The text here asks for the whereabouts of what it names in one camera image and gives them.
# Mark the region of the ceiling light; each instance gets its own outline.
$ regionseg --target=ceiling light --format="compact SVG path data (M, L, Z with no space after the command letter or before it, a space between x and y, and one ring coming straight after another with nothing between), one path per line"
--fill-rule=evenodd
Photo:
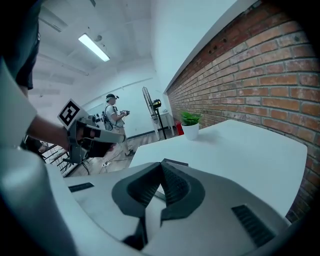
M110 60L110 58L90 39L87 34L80 36L79 41L93 51L104 62Z

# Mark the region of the black camera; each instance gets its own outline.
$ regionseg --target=black camera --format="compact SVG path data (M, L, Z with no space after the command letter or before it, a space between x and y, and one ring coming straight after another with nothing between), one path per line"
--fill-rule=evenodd
M121 110L120 111L120 114L126 114L126 115L129 115L130 114L130 111L129 110Z

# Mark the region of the potted plant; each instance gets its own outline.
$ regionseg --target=potted plant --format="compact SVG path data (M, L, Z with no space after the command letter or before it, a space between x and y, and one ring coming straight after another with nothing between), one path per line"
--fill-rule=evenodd
M189 112L182 112L182 129L186 138L190 141L198 137L199 133L199 119L200 114L191 114Z

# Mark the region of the handheld device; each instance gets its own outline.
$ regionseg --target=handheld device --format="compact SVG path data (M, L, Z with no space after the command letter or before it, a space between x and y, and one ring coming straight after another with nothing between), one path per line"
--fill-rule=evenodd
M89 157L103 157L113 143L121 143L126 139L123 134L96 127L96 117L89 115L72 99L63 107L58 119L67 129L69 159L64 161L69 163L79 164ZM77 140L81 130L83 139Z
M127 116L130 114L130 111L129 110L121 110L120 111L120 114L126 114Z

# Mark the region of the brick wall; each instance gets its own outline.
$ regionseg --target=brick wall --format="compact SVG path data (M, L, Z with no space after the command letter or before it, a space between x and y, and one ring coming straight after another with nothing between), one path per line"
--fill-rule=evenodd
M214 37L168 90L173 116L201 113L200 127L227 119L266 128L308 148L287 214L301 218L320 187L320 66L299 24L257 2Z

